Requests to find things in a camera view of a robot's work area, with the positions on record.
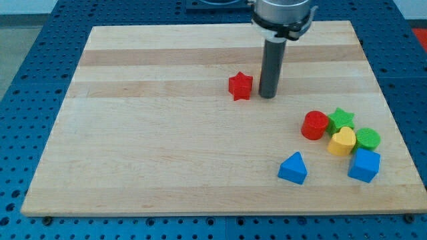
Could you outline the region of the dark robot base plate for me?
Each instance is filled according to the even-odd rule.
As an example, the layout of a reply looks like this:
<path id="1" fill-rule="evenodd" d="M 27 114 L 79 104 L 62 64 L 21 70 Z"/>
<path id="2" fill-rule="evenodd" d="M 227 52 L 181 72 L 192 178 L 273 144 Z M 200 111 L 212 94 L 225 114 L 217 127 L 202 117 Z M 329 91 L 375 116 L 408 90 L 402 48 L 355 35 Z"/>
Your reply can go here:
<path id="1" fill-rule="evenodd" d="M 185 0 L 185 12 L 251 9 L 246 0 Z"/>

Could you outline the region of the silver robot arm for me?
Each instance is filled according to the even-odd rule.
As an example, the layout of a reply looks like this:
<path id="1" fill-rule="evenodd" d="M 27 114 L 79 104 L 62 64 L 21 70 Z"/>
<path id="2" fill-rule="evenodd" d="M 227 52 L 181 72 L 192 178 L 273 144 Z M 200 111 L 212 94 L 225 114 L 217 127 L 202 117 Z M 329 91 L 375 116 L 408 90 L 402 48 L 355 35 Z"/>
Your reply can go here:
<path id="1" fill-rule="evenodd" d="M 276 96 L 287 41 L 297 41 L 310 28 L 317 5 L 311 0 L 256 0 L 252 26 L 264 38 L 258 94 Z"/>

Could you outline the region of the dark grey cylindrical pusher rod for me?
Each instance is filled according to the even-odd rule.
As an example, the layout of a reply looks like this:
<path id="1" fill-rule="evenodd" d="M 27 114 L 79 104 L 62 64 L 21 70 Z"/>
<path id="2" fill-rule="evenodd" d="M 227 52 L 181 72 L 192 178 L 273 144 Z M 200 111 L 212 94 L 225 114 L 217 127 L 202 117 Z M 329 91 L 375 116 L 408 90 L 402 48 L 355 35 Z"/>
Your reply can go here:
<path id="1" fill-rule="evenodd" d="M 272 99 L 276 96 L 285 48 L 286 41 L 281 43 L 264 41 L 258 94 L 265 99 Z"/>

